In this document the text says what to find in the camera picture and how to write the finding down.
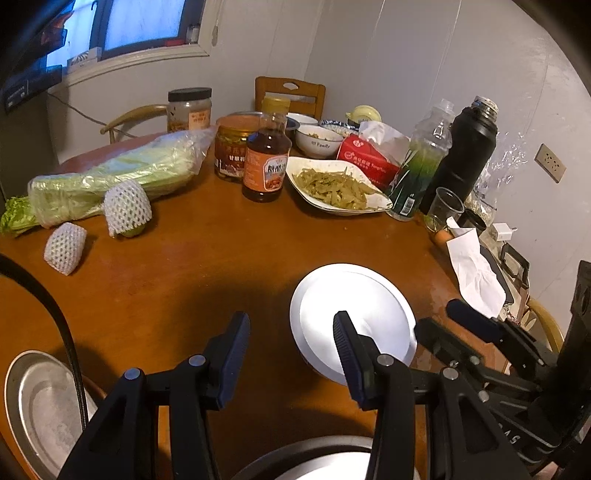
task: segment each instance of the white bowl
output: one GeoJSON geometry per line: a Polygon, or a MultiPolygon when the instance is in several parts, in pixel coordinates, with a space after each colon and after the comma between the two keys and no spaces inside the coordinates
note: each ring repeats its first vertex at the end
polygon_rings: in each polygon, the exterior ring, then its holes
{"type": "Polygon", "coordinates": [[[344,140],[338,133],[317,125],[302,125],[295,134],[297,146],[312,158],[327,158],[336,154],[344,140]]]}
{"type": "Polygon", "coordinates": [[[313,116],[302,115],[301,113],[288,113],[287,116],[300,125],[318,125],[318,120],[313,116]]]}
{"type": "Polygon", "coordinates": [[[338,208],[328,203],[321,202],[314,197],[308,195],[304,190],[301,190],[294,181],[293,177],[301,173],[304,168],[313,168],[316,171],[346,171],[355,180],[367,185],[368,187],[378,190],[373,183],[365,176],[357,165],[353,165],[345,160],[311,160],[303,157],[289,157],[287,160],[287,168],[285,173],[290,179],[291,184],[295,187],[300,195],[311,205],[314,205],[320,210],[339,216],[361,215],[363,213],[385,212],[392,208],[392,200],[390,200],[383,193],[374,193],[367,195],[368,207],[365,210],[347,210],[345,208],[338,208]]]}

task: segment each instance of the plastic water bottle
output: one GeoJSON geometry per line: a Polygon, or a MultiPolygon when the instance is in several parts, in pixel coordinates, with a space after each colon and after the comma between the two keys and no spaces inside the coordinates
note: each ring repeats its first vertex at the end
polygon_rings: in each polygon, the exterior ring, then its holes
{"type": "Polygon", "coordinates": [[[413,218],[439,162],[452,146],[453,103],[442,100],[417,123],[406,158],[391,184],[393,208],[388,215],[407,222],[413,218]]]}

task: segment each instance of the plastic bag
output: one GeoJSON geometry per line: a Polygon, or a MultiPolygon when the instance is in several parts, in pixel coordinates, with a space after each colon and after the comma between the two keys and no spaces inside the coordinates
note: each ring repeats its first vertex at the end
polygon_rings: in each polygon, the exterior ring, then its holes
{"type": "Polygon", "coordinates": [[[487,226],[493,223],[496,202],[504,188],[513,180],[517,169],[527,163],[523,138],[522,134],[517,134],[517,140],[514,140],[509,132],[506,132],[497,139],[495,152],[464,202],[466,207],[477,213],[487,226]]]}
{"type": "Polygon", "coordinates": [[[201,168],[216,128],[163,135],[84,173],[47,175],[29,182],[31,209],[49,227],[102,213],[107,190],[136,180],[153,200],[184,186],[201,168]]]}

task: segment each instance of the chair backrest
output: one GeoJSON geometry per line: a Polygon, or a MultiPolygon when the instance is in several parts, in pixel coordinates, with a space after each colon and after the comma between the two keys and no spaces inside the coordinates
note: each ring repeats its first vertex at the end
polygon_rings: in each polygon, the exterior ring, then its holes
{"type": "Polygon", "coordinates": [[[539,301],[532,297],[528,299],[527,304],[542,325],[552,351],[556,354],[560,353],[560,349],[564,344],[564,335],[560,331],[560,327],[552,314],[539,301]]]}
{"type": "Polygon", "coordinates": [[[324,94],[326,93],[326,87],[324,85],[308,83],[297,79],[258,77],[255,80],[255,106],[258,111],[261,111],[262,100],[267,93],[281,93],[283,95],[313,98],[313,103],[292,100],[290,112],[313,116],[317,120],[322,118],[324,94]]]}
{"type": "Polygon", "coordinates": [[[113,144],[115,143],[116,127],[129,122],[143,122],[144,120],[149,120],[161,115],[166,115],[166,105],[140,106],[118,116],[115,120],[106,124],[100,129],[100,134],[104,135],[109,132],[109,141],[113,144]]]}

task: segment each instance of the white plate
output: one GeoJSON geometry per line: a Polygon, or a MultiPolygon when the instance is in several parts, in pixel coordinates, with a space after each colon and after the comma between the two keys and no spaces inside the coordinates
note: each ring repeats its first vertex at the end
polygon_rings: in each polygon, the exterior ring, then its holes
{"type": "MultiPolygon", "coordinates": [[[[367,452],[331,453],[301,463],[277,480],[365,480],[368,465],[367,452]]],[[[416,468],[413,480],[421,480],[416,468]]]]}
{"type": "Polygon", "coordinates": [[[372,184],[369,179],[365,176],[365,174],[359,169],[357,165],[353,165],[345,160],[311,160],[309,158],[303,157],[289,157],[287,161],[287,168],[285,173],[287,174],[287,178],[290,179],[291,184],[295,187],[295,189],[299,192],[300,195],[304,197],[304,199],[311,205],[319,208],[320,210],[331,213],[333,215],[340,215],[340,216],[352,216],[352,215],[361,215],[363,213],[375,213],[375,212],[384,212],[386,210],[390,210],[392,208],[392,200],[390,200],[386,195],[382,193],[375,193],[373,195],[367,195],[368,199],[368,208],[365,210],[347,210],[344,208],[334,207],[332,205],[328,205],[327,203],[321,202],[306,192],[301,190],[295,183],[293,176],[297,176],[301,173],[304,168],[313,168],[316,171],[344,171],[346,170],[348,174],[351,174],[353,178],[361,183],[366,184],[367,186],[377,190],[377,188],[372,184]]]}
{"type": "Polygon", "coordinates": [[[410,365],[417,350],[410,305],[382,275],[365,267],[333,264],[306,275],[291,298],[295,342],[315,370],[346,385],[333,337],[333,318],[346,310],[360,335],[374,339],[382,353],[410,365]]]}

